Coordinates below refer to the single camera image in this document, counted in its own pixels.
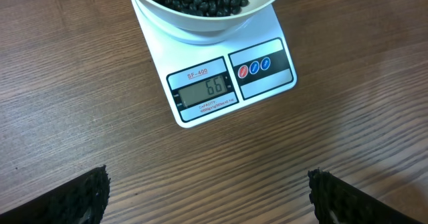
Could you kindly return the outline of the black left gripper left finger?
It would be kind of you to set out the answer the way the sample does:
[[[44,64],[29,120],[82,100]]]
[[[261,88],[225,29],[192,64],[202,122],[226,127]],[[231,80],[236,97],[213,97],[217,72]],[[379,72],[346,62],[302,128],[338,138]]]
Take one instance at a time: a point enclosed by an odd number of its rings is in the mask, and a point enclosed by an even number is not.
[[[109,197],[110,177],[103,165],[1,214],[1,222],[100,224]]]

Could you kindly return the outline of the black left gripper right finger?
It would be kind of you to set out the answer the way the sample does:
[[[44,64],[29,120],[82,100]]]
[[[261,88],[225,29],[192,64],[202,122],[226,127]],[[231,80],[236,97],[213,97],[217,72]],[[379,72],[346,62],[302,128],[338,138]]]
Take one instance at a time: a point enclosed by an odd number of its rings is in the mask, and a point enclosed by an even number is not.
[[[308,171],[309,200],[321,224],[422,224],[329,172]]]

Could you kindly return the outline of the white digital kitchen scale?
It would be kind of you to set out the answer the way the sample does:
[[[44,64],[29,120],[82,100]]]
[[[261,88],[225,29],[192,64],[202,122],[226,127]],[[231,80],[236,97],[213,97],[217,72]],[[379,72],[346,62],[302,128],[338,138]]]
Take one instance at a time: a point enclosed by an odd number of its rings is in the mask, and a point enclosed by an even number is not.
[[[181,31],[131,0],[177,124],[191,128],[285,92],[297,74],[273,6],[227,37]]]

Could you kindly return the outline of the white round bowl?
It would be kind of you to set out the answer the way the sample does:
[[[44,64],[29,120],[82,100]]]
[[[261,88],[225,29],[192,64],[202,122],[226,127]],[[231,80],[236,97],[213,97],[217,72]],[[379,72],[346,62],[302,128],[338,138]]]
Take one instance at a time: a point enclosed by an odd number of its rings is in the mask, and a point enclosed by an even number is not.
[[[199,17],[169,9],[154,0],[139,1],[155,16],[175,27],[190,31],[220,31],[243,23],[275,0],[249,0],[249,5],[244,7],[239,14],[228,17]]]

